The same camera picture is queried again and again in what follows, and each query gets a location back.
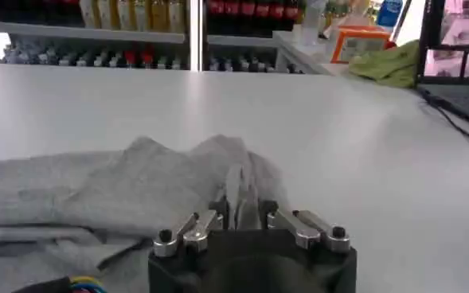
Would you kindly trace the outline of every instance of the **shelf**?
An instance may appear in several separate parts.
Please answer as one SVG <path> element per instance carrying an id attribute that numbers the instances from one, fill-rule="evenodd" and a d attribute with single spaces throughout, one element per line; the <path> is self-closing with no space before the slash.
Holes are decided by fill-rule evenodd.
<path id="1" fill-rule="evenodd" d="M 73 37 L 94 40 L 146 41 L 174 44 L 182 44 L 185 41 L 185 35 L 182 33 L 132 32 L 126 30 L 27 25 L 9 22 L 0 22 L 0 33 L 15 33 L 43 37 Z"/>
<path id="2" fill-rule="evenodd" d="M 275 42 L 270 37 L 237 37 L 237 36 L 209 35 L 208 43 L 210 45 L 276 48 Z"/>

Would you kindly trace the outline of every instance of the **bottle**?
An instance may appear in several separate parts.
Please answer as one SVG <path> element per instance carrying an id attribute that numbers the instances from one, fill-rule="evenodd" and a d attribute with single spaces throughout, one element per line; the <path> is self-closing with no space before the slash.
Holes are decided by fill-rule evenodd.
<path id="1" fill-rule="evenodd" d="M 101 60 L 100 56 L 96 57 L 96 60 L 94 60 L 93 66 L 94 67 L 103 67 L 104 66 L 104 61 Z"/>
<path id="2" fill-rule="evenodd" d="M 208 0 L 208 34 L 220 34 L 223 29 L 224 0 Z"/>
<path id="3" fill-rule="evenodd" d="M 268 37 L 272 37 L 273 30 L 282 30 L 283 11 L 283 0 L 272 0 L 269 7 L 269 23 L 268 31 L 266 32 Z"/>
<path id="4" fill-rule="evenodd" d="M 136 59 L 135 59 L 135 52 L 126 51 L 124 53 L 124 57 L 126 58 L 126 66 L 128 68 L 135 68 L 137 66 Z"/>
<path id="5" fill-rule="evenodd" d="M 150 0 L 135 0 L 135 27 L 139 32 L 150 29 Z"/>
<path id="6" fill-rule="evenodd" d="M 259 59 L 257 57 L 252 56 L 252 60 L 250 61 L 250 65 L 248 66 L 249 72 L 259 72 Z"/>
<path id="7" fill-rule="evenodd" d="M 101 28 L 98 0 L 80 0 L 80 10 L 85 27 L 92 29 Z"/>
<path id="8" fill-rule="evenodd" d="M 98 0 L 102 29 L 119 29 L 119 11 L 117 0 Z"/>
<path id="9" fill-rule="evenodd" d="M 153 68 L 153 55 L 150 52 L 144 52 L 142 54 L 142 65 L 145 69 Z"/>
<path id="10" fill-rule="evenodd" d="M 240 9 L 240 34 L 250 36 L 253 33 L 253 22 L 256 12 L 256 0 L 243 0 Z"/>
<path id="11" fill-rule="evenodd" d="M 118 0 L 119 26 L 121 30 L 135 30 L 135 5 L 133 0 Z"/>
<path id="12" fill-rule="evenodd" d="M 162 56 L 160 57 L 160 59 L 158 60 L 158 65 L 156 66 L 156 68 L 158 69 L 167 69 L 167 57 L 165 56 Z"/>
<path id="13" fill-rule="evenodd" d="M 376 24 L 386 31 L 393 32 L 402 10 L 402 0 L 384 0 L 377 15 Z"/>
<path id="14" fill-rule="evenodd" d="M 119 65 L 119 61 L 117 60 L 117 57 L 113 57 L 112 59 L 110 59 L 110 61 L 108 62 L 108 67 L 110 68 L 117 68 Z"/>
<path id="15" fill-rule="evenodd" d="M 182 0 L 169 0 L 169 31 L 185 32 L 185 7 Z"/>
<path id="16" fill-rule="evenodd" d="M 244 59 L 243 56 L 238 57 L 238 62 L 240 64 L 240 71 L 242 72 L 248 72 L 248 69 L 250 68 L 250 64 L 246 59 Z"/>
<path id="17" fill-rule="evenodd" d="M 224 2 L 224 23 L 222 26 L 223 34 L 237 35 L 238 30 L 238 16 L 240 14 L 239 0 L 225 0 Z"/>
<path id="18" fill-rule="evenodd" d="M 218 71 L 219 64 L 218 60 L 215 57 L 209 58 L 209 71 Z"/>
<path id="19" fill-rule="evenodd" d="M 287 0 L 283 12 L 282 30 L 292 31 L 296 18 L 298 17 L 298 0 Z"/>
<path id="20" fill-rule="evenodd" d="M 256 31 L 256 35 L 263 37 L 267 35 L 268 31 L 269 1 L 270 0 L 259 0 L 256 7 L 254 30 Z"/>
<path id="21" fill-rule="evenodd" d="M 166 0 L 152 0 L 151 28 L 155 32 L 167 32 L 169 27 L 169 6 Z"/>
<path id="22" fill-rule="evenodd" d="M 172 61 L 172 70 L 181 70 L 181 59 L 179 57 Z"/>
<path id="23" fill-rule="evenodd" d="M 234 71 L 233 62 L 229 58 L 225 59 L 224 68 L 225 68 L 226 72 L 233 72 Z"/>

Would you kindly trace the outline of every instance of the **black cable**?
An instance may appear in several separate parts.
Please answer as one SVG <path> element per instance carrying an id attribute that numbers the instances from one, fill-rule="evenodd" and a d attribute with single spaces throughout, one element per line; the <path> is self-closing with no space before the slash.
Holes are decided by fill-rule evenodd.
<path id="1" fill-rule="evenodd" d="M 436 105 L 432 100 L 426 99 L 427 104 L 429 104 L 431 107 L 435 108 L 449 123 L 454 129 L 456 129 L 458 132 L 460 132 L 461 135 L 464 135 L 465 137 L 469 138 L 469 132 L 465 131 L 462 127 L 459 125 L 455 124 L 453 120 L 447 115 L 447 113 L 444 112 L 444 110 Z"/>

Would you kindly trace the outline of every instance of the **screw head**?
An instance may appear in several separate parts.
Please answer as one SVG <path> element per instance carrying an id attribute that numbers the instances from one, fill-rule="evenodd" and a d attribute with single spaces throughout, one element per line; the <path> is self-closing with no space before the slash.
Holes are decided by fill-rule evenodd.
<path id="1" fill-rule="evenodd" d="M 346 237 L 346 230 L 341 226 L 334 226 L 331 231 L 331 234 L 335 238 L 344 238 Z"/>
<path id="2" fill-rule="evenodd" d="M 168 243 L 172 239 L 172 231 L 169 229 L 164 229 L 159 232 L 158 236 L 163 243 Z"/>

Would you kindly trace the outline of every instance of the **white table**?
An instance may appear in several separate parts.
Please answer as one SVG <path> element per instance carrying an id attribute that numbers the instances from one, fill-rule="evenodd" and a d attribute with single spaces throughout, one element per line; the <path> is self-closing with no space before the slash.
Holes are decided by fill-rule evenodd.
<path id="1" fill-rule="evenodd" d="M 239 136 L 348 228 L 358 292 L 469 292 L 469 141 L 420 105 L 332 76 L 0 65 L 0 159 Z"/>
<path id="2" fill-rule="evenodd" d="M 326 41 L 318 40 L 316 45 L 300 44 L 293 32 L 274 31 L 273 43 L 277 48 L 275 70 L 285 73 L 288 64 L 294 64 L 306 74 L 325 74 L 356 78 L 349 74 L 347 64 L 331 64 L 324 55 Z"/>

